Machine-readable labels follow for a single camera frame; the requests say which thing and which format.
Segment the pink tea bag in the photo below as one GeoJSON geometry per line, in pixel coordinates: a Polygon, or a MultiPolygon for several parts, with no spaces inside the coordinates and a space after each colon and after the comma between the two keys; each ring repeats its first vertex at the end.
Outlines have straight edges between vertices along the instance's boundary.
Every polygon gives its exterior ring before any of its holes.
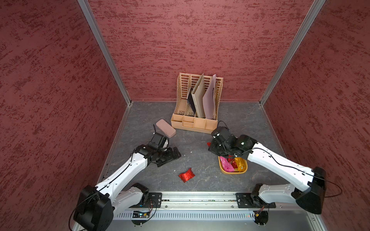
{"type": "Polygon", "coordinates": [[[219,157],[220,163],[222,166],[223,171],[225,172],[234,172],[232,165],[228,162],[228,160],[224,157],[219,157]]]}

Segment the yellow tea bag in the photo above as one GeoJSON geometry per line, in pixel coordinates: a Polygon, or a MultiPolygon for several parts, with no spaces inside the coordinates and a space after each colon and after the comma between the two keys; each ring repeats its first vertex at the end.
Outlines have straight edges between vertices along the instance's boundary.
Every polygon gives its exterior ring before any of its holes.
{"type": "Polygon", "coordinates": [[[243,158],[236,157],[235,163],[237,165],[238,172],[243,172],[247,170],[247,164],[245,163],[245,160],[243,158]]]}

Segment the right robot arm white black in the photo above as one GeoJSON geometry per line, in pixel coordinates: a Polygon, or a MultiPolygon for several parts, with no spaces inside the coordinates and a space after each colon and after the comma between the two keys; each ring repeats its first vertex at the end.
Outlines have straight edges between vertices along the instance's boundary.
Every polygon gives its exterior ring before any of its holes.
{"type": "Polygon", "coordinates": [[[249,196],[256,208],[273,203],[297,204],[312,214],[321,214],[326,193],[326,172],[290,161],[267,149],[257,140],[232,134],[212,135],[209,151],[219,157],[240,157],[263,166],[287,181],[282,185],[257,184],[249,196]]]}

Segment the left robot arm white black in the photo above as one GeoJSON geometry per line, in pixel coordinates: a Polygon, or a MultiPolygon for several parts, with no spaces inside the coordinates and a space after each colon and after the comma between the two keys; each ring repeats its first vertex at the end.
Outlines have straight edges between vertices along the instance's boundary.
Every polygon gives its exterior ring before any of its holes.
{"type": "Polygon", "coordinates": [[[181,157],[177,147],[153,149],[148,145],[136,147],[130,158],[116,172],[98,183],[82,189],[70,220],[84,231],[105,231],[116,214],[130,207],[149,209],[148,218],[154,217],[161,199],[149,194],[147,187],[136,183],[123,191],[127,184],[149,164],[162,166],[181,157]]]}

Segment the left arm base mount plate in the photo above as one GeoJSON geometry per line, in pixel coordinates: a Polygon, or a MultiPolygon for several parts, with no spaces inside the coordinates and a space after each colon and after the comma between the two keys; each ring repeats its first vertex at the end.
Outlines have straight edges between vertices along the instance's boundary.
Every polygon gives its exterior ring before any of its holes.
{"type": "Polygon", "coordinates": [[[149,204],[154,205],[156,208],[160,208],[162,203],[162,193],[144,193],[140,207],[148,206],[149,204]]]}

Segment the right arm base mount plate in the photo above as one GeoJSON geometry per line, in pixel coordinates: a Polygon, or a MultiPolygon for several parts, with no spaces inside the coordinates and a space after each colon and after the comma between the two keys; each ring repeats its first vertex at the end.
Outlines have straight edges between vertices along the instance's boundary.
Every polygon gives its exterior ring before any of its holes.
{"type": "Polygon", "coordinates": [[[253,193],[236,193],[236,202],[238,208],[261,209],[276,208],[275,203],[266,203],[257,194],[253,193]]]}

